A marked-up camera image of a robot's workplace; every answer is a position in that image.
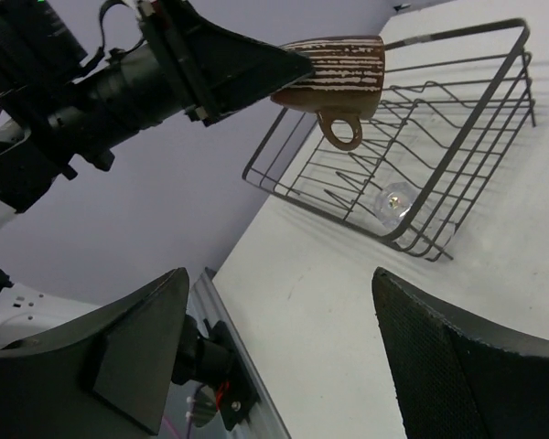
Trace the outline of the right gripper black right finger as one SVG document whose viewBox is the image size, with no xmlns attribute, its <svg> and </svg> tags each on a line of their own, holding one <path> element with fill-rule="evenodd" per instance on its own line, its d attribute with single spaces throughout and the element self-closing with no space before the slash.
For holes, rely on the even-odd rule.
<svg viewBox="0 0 549 439">
<path fill-rule="evenodd" d="M 379 267 L 371 294 L 409 438 L 549 438 L 549 340 Z"/>
</svg>

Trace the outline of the small clear glass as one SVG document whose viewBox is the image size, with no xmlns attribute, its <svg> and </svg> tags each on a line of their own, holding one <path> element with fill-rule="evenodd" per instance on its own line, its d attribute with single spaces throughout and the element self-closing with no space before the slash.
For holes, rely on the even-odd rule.
<svg viewBox="0 0 549 439">
<path fill-rule="evenodd" d="M 372 211 L 386 229 L 392 230 L 402 222 L 416 198 L 417 191 L 409 183 L 392 183 L 376 197 Z"/>
</svg>

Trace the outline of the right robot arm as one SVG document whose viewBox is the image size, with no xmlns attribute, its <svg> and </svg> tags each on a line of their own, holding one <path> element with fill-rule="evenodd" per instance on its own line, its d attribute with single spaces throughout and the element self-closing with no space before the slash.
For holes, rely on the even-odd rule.
<svg viewBox="0 0 549 439">
<path fill-rule="evenodd" d="M 372 301 L 409 438 L 549 438 L 549 340 L 498 325 L 378 268 Z M 0 270 L 0 438 L 144 438 L 170 384 L 198 383 L 188 422 L 286 438 L 208 275 L 170 271 L 106 306 Z"/>
</svg>

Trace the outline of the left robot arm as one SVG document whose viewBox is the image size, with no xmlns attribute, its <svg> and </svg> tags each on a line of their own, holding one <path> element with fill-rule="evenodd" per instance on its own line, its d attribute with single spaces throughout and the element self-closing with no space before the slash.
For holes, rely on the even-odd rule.
<svg viewBox="0 0 549 439">
<path fill-rule="evenodd" d="M 128 50 L 89 57 L 46 1 L 0 1 L 0 230 L 80 156 L 107 171 L 113 149 L 183 112 L 218 123 L 312 75 L 296 52 L 219 27 L 187 1 L 130 4 Z"/>
</svg>

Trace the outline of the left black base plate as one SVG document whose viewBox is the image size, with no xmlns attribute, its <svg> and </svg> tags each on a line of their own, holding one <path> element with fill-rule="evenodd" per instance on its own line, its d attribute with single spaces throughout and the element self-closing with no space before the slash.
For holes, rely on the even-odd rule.
<svg viewBox="0 0 549 439">
<path fill-rule="evenodd" d="M 212 389 L 217 411 L 230 432 L 248 419 L 260 397 L 226 323 L 220 320 L 207 328 L 209 335 L 204 337 L 196 319 L 185 316 L 171 382 L 182 386 L 193 380 Z"/>
</svg>

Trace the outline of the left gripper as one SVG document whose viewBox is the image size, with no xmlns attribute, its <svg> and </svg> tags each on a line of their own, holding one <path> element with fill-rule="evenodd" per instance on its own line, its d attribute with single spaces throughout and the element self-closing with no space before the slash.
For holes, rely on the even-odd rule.
<svg viewBox="0 0 549 439">
<path fill-rule="evenodd" d="M 185 110 L 192 121 L 220 122 L 314 74 L 305 55 L 220 27 L 188 1 L 166 1 L 168 42 L 184 77 L 170 68 L 159 5 L 142 16 L 128 50 L 99 46 L 89 58 L 50 5 L 45 74 L 45 155 L 60 172 L 83 157 L 107 171 L 112 150 Z"/>
</svg>

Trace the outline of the brown ceramic cup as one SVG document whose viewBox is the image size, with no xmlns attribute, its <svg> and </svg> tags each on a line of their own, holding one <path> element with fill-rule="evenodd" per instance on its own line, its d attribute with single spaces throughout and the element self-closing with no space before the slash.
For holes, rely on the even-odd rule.
<svg viewBox="0 0 549 439">
<path fill-rule="evenodd" d="M 382 37 L 316 37 L 283 48 L 307 56 L 314 74 L 274 93 L 271 101 L 315 114 L 319 129 L 332 145 L 344 152 L 356 149 L 363 140 L 361 122 L 372 118 L 382 97 Z"/>
</svg>

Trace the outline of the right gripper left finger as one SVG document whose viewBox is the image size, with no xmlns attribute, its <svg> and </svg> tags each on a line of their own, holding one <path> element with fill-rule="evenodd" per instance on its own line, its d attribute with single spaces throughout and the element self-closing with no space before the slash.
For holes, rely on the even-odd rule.
<svg viewBox="0 0 549 439">
<path fill-rule="evenodd" d="M 174 269 L 0 349 L 0 438 L 157 435 L 188 288 L 187 271 Z"/>
</svg>

